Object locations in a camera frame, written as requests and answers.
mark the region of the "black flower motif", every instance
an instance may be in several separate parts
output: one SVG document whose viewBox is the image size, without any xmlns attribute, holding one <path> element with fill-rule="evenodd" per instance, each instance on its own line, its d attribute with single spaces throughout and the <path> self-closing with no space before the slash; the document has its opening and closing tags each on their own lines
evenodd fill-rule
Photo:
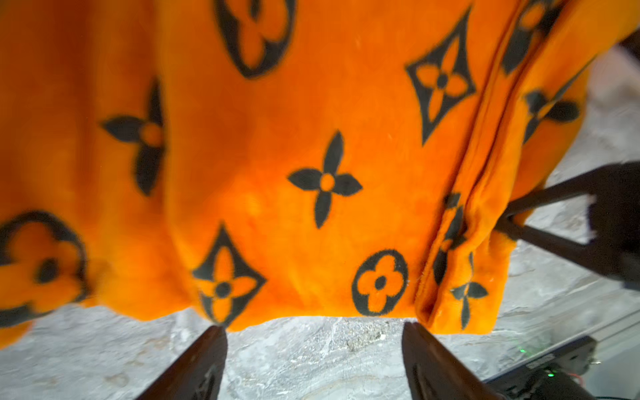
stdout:
<svg viewBox="0 0 640 400">
<path fill-rule="evenodd" d="M 473 253 L 469 254 L 469 263 L 471 265 L 471 275 L 473 279 L 473 271 L 474 271 L 474 255 Z M 469 307 L 469 299 L 481 299 L 489 295 L 489 292 L 477 282 L 472 282 L 471 280 L 455 289 L 451 290 L 453 297 L 456 300 L 462 300 L 462 314 L 460 316 L 460 320 L 462 322 L 462 330 L 467 328 L 469 321 L 471 320 L 471 309 Z"/>
<path fill-rule="evenodd" d="M 554 0 L 530 0 L 518 18 L 518 24 L 509 39 L 502 58 L 502 68 L 508 75 L 524 60 L 531 40 L 536 33 L 546 37 L 556 23 L 561 6 L 553 6 Z"/>
<path fill-rule="evenodd" d="M 245 78 L 275 67 L 291 39 L 296 0 L 214 0 L 225 46 Z"/>
<path fill-rule="evenodd" d="M 102 123 L 102 127 L 117 140 L 139 146 L 134 165 L 136 183 L 146 196 L 156 185 L 164 154 L 163 115 L 158 82 L 149 96 L 147 119 L 118 115 Z"/>
<path fill-rule="evenodd" d="M 561 87 L 550 100 L 547 100 L 545 94 L 541 90 L 534 90 L 525 95 L 524 99 L 529 107 L 531 119 L 529 120 L 524 132 L 524 143 L 527 143 L 527 140 L 529 140 L 529 138 L 536 132 L 536 129 L 542 120 L 566 123 L 578 119 L 578 116 L 580 115 L 578 104 L 570 100 L 561 100 L 561 98 L 585 68 L 586 66 L 569 79 L 569 81 Z"/>
<path fill-rule="evenodd" d="M 46 211 L 29 211 L 0 227 L 0 328 L 50 314 L 83 301 L 84 245 L 64 222 Z"/>
<path fill-rule="evenodd" d="M 205 312 L 222 326 L 229 326 L 266 283 L 240 256 L 224 226 L 192 275 Z"/>
<path fill-rule="evenodd" d="M 444 275 L 447 272 L 447 252 L 457 248 L 459 245 L 465 242 L 465 237 L 460 235 L 462 229 L 462 223 L 464 221 L 464 210 L 461 205 L 458 205 L 460 201 L 460 193 L 451 193 L 445 199 L 447 209 L 456 209 L 456 214 L 449 224 L 449 228 L 444 235 L 444 240 L 440 245 L 436 259 L 433 261 L 433 279 L 436 284 L 440 285 Z"/>
<path fill-rule="evenodd" d="M 409 271 L 402 254 L 382 250 L 362 263 L 351 284 L 351 297 L 363 316 L 391 312 L 402 297 Z"/>
<path fill-rule="evenodd" d="M 449 110 L 476 92 L 467 62 L 469 13 L 436 48 L 406 67 L 420 102 L 422 145 Z"/>
<path fill-rule="evenodd" d="M 322 172 L 314 168 L 303 168 L 289 176 L 289 182 L 302 190 L 317 190 L 316 226 L 322 227 L 331 209 L 332 193 L 351 196 L 362 190 L 362 185 L 350 173 L 338 174 L 343 152 L 342 134 L 337 131 L 324 156 Z"/>
</svg>

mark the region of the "black plastic part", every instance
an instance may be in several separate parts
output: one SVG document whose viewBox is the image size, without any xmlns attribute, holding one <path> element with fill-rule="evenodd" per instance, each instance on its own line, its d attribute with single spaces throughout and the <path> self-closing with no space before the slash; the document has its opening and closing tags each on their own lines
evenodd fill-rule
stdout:
<svg viewBox="0 0 640 400">
<path fill-rule="evenodd" d="M 216 400 L 227 359 L 227 334 L 212 326 L 137 400 Z"/>
<path fill-rule="evenodd" d="M 553 374 L 565 372 L 583 375 L 589 370 L 596 344 L 596 340 L 590 336 L 581 337 L 545 354 L 540 354 L 499 377 L 488 380 L 486 384 L 507 398 L 515 399 L 537 390 L 541 380 L 548 378 L 549 371 Z"/>
<path fill-rule="evenodd" d="M 404 369 L 413 400 L 500 400 L 418 323 L 405 323 Z"/>
<path fill-rule="evenodd" d="M 591 195 L 589 226 L 595 237 L 580 244 L 520 226 L 513 216 L 543 205 Z M 496 227 L 607 278 L 640 289 L 640 162 L 610 164 L 509 203 Z"/>
<path fill-rule="evenodd" d="M 595 400 L 589 392 L 563 372 L 543 375 L 531 400 Z"/>
</svg>

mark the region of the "orange fleece blanket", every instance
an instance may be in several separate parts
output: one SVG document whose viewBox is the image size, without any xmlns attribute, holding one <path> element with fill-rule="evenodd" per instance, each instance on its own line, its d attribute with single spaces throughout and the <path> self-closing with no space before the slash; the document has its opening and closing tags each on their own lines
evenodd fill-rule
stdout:
<svg viewBox="0 0 640 400">
<path fill-rule="evenodd" d="M 0 2 L 0 347 L 67 303 L 488 333 L 636 0 Z"/>
</svg>

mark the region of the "red wire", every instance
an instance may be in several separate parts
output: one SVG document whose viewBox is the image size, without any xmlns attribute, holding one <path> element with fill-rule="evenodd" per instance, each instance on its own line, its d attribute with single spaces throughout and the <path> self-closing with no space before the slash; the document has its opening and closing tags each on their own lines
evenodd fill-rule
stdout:
<svg viewBox="0 0 640 400">
<path fill-rule="evenodd" d="M 584 379 L 582 379 L 582 376 L 578 374 L 567 374 L 567 375 L 577 378 L 580 381 L 580 386 L 584 387 Z"/>
</svg>

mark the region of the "orange fabric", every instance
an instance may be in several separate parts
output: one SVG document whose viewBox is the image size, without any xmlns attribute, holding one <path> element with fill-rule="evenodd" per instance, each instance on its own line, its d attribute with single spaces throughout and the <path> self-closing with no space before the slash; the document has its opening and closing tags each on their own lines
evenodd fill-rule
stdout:
<svg viewBox="0 0 640 400">
<path fill-rule="evenodd" d="M 7 0 L 0 347 L 66 303 L 493 327 L 632 0 Z"/>
</svg>

